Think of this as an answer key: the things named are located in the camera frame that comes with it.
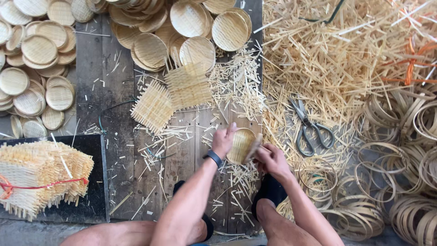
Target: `red plastic strap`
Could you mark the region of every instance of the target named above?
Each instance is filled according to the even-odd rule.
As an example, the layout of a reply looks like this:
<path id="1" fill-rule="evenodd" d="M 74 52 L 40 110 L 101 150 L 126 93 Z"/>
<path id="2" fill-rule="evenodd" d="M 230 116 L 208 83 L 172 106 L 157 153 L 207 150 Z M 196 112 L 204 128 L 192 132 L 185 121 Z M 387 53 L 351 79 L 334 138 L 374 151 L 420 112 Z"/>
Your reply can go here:
<path id="1" fill-rule="evenodd" d="M 28 190 L 44 189 L 44 188 L 49 188 L 51 186 L 54 186 L 56 184 L 75 182 L 75 181 L 81 181 L 81 180 L 83 180 L 84 184 L 89 183 L 89 181 L 86 178 L 81 178 L 81 179 L 70 179 L 70 180 L 64 180 L 64 181 L 57 181 L 57 182 L 54 182 L 54 183 L 51 183 L 51 184 L 48 184 L 45 186 L 40 186 L 40 187 L 19 187 L 19 186 L 11 185 L 11 183 L 2 175 L 0 175 L 0 179 L 2 179 L 4 181 L 4 183 L 0 183 L 0 186 L 4 190 L 3 194 L 0 195 L 0 199 L 8 199 L 12 194 L 12 189 L 28 189 Z"/>

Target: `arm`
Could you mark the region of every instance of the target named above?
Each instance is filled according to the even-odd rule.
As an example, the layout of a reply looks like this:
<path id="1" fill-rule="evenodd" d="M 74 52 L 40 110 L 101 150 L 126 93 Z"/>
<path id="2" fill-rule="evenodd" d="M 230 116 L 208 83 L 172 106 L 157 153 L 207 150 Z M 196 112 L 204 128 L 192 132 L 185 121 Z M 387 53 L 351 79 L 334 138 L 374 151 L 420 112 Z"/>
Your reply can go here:
<path id="1" fill-rule="evenodd" d="M 223 159 L 232 147 L 236 124 L 228 130 L 218 130 L 214 134 L 212 150 Z M 217 164 L 207 158 L 202 167 L 178 190 L 168 203 L 156 225 L 151 246 L 185 246 L 188 236 L 200 221 L 208 203 L 212 179 L 217 172 Z"/>
<path id="2" fill-rule="evenodd" d="M 271 144 L 258 148 L 258 171 L 270 173 L 282 184 L 291 202 L 296 225 L 323 246 L 344 246 L 341 238 L 301 189 L 285 160 L 284 153 Z"/>

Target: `black sock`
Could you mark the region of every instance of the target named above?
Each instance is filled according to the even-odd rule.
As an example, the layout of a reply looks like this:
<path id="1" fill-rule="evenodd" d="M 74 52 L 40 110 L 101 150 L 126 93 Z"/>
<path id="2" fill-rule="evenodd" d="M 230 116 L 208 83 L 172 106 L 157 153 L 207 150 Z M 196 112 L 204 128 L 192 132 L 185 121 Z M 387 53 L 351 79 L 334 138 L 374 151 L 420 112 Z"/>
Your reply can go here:
<path id="1" fill-rule="evenodd" d="M 176 184 L 174 184 L 173 196 L 181 188 L 181 186 L 184 183 L 185 183 L 185 181 L 181 180 L 181 181 L 177 182 Z M 212 224 L 211 220 L 209 220 L 209 218 L 208 218 L 208 216 L 206 214 L 203 214 L 202 220 L 205 221 L 205 224 L 206 224 L 206 231 L 207 231 L 207 233 L 206 233 L 205 241 L 207 241 L 208 239 L 210 239 L 212 237 L 212 234 L 214 232 L 214 225 Z"/>
<path id="2" fill-rule="evenodd" d="M 261 188 L 253 199 L 251 209 L 252 215 L 256 220 L 258 220 L 257 203 L 263 198 L 271 200 L 276 207 L 287 198 L 287 193 L 285 192 L 285 189 L 282 187 L 281 183 L 279 183 L 270 174 L 266 174 L 264 176 L 264 179 L 261 183 Z"/>

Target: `person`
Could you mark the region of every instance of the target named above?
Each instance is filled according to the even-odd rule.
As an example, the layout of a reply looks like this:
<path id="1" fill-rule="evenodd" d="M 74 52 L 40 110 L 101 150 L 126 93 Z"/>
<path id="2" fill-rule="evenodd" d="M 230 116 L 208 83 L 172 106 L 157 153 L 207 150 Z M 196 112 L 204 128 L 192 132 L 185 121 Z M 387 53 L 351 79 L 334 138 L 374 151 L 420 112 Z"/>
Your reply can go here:
<path id="1" fill-rule="evenodd" d="M 199 170 L 175 184 L 173 199 L 158 222 L 126 221 L 91 226 L 68 237 L 61 246 L 187 246 L 209 239 L 213 225 L 204 214 L 214 175 L 232 147 L 236 124 L 214 134 L 212 148 Z M 262 225 L 268 246 L 344 246 L 341 238 L 305 195 L 290 171 L 284 153 L 272 144 L 256 152 L 258 171 L 267 173 L 256 194 L 252 214 Z M 289 197 L 295 223 L 276 212 Z"/>

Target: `wristwatch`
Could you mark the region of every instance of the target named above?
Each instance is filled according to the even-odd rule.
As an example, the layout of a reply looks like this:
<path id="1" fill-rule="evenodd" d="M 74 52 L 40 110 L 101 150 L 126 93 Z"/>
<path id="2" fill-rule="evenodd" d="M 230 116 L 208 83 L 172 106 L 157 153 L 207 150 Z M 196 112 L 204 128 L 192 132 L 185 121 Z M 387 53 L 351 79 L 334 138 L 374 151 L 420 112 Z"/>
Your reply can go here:
<path id="1" fill-rule="evenodd" d="M 222 159 L 214 151 L 208 150 L 208 153 L 206 153 L 206 155 L 203 156 L 203 159 L 206 159 L 208 157 L 210 157 L 216 162 L 218 168 L 221 168 L 223 166 Z"/>

